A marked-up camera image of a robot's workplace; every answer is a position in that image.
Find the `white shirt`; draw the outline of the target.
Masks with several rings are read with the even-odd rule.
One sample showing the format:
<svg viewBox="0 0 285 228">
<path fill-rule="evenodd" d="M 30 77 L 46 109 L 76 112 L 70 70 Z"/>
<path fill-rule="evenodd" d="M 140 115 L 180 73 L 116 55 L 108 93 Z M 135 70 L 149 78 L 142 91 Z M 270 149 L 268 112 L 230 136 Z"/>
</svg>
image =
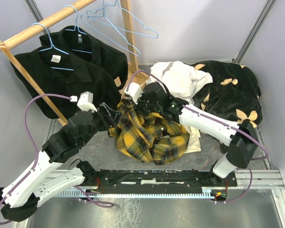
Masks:
<svg viewBox="0 0 285 228">
<path fill-rule="evenodd" d="M 156 78 L 162 81 L 174 96 L 194 104 L 193 97 L 206 84 L 212 83 L 210 73 L 195 69 L 180 61 L 158 62 L 151 67 L 150 77 L 146 84 L 157 82 Z"/>
</svg>

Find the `yellow plaid shirt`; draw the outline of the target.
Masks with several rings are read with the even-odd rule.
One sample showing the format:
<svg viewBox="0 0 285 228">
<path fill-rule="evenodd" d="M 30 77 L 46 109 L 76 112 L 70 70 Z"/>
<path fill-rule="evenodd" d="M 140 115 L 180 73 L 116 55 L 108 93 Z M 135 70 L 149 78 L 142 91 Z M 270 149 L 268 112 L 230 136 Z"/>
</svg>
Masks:
<svg viewBox="0 0 285 228">
<path fill-rule="evenodd" d="M 108 129 L 108 136 L 114 138 L 121 153 L 142 163 L 165 165 L 186 152 L 190 134 L 181 124 L 158 113 L 143 115 L 130 99 L 122 99 L 117 111 L 121 113 L 119 122 Z"/>
</svg>

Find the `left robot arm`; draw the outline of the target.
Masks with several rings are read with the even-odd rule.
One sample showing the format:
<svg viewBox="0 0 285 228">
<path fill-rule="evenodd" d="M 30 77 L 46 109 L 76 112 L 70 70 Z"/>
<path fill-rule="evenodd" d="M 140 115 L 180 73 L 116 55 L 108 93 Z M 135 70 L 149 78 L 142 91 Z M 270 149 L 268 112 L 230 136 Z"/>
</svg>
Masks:
<svg viewBox="0 0 285 228">
<path fill-rule="evenodd" d="M 0 224 L 26 220 L 64 189 L 96 183 L 100 173 L 87 161 L 80 161 L 54 180 L 47 183 L 43 180 L 79 153 L 97 132 L 116 126 L 120 115 L 101 103 L 95 112 L 79 111 L 69 118 L 67 124 L 43 144 L 32 164 L 9 186 L 0 188 L 0 212 L 5 219 Z"/>
</svg>

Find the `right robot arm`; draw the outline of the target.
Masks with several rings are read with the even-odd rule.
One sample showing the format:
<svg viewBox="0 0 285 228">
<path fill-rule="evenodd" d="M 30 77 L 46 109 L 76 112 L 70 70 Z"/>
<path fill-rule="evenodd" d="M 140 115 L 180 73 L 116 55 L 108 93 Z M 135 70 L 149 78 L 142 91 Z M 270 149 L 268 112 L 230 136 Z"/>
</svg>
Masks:
<svg viewBox="0 0 285 228">
<path fill-rule="evenodd" d="M 150 83 L 145 88 L 130 83 L 125 93 L 143 114 L 156 113 L 167 121 L 197 128 L 227 147 L 225 155 L 214 163 L 208 174 L 212 185 L 219 186 L 231 172 L 245 169 L 252 160 L 258 140 L 248 119 L 237 123 L 208 114 L 186 100 L 174 97 L 159 82 Z"/>
</svg>

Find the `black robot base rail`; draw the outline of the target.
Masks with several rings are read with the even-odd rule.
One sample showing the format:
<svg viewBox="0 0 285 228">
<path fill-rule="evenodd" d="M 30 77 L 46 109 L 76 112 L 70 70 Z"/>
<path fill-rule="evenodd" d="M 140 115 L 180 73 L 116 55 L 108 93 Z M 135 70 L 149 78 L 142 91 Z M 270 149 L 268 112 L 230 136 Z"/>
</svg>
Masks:
<svg viewBox="0 0 285 228">
<path fill-rule="evenodd" d="M 236 187 L 235 173 L 222 179 L 198 170 L 100 170 L 83 186 L 99 187 L 104 194 L 194 194 L 203 187 Z"/>
</svg>

